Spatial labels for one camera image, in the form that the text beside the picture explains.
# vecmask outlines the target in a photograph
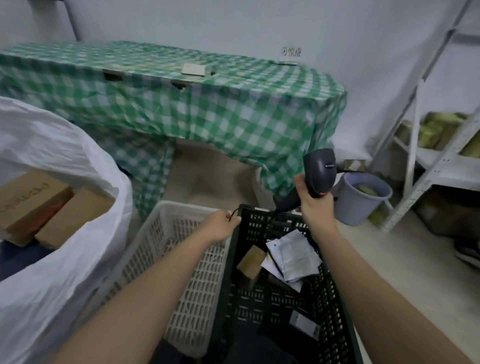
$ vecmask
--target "forearm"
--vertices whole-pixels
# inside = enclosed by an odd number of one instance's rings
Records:
[[[374,364],[471,363],[334,229],[312,229]]]
[[[192,235],[125,287],[74,334],[53,363],[147,363],[210,245],[202,240]]]

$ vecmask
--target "barcode scanner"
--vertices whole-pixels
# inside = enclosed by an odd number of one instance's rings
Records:
[[[330,148],[316,149],[303,156],[305,168],[305,183],[313,198],[327,194],[335,184],[336,162],[335,153]],[[276,209],[274,215],[294,210],[301,205],[297,189],[293,189],[283,198],[274,196]]]

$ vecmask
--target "hand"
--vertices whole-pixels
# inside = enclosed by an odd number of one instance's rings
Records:
[[[305,183],[305,174],[295,176],[294,183],[301,200],[303,220],[312,234],[336,232],[332,194],[329,192],[321,198],[311,197]]]
[[[211,213],[197,227],[194,234],[198,234],[208,244],[222,241],[232,234],[233,229],[241,221],[240,216],[235,216],[229,221],[230,217],[231,213],[223,210]]]

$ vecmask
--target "shoe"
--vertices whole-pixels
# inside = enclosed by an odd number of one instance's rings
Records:
[[[456,240],[455,256],[464,262],[480,268],[480,242]]]

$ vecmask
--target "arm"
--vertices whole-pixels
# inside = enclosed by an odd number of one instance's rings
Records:
[[[169,255],[129,284],[67,341],[53,360],[71,364],[148,363],[205,250],[233,232],[240,218],[208,216]]]
[[[373,364],[471,364],[429,320],[381,278],[336,228],[333,197],[312,198],[295,178],[303,219],[319,245]]]

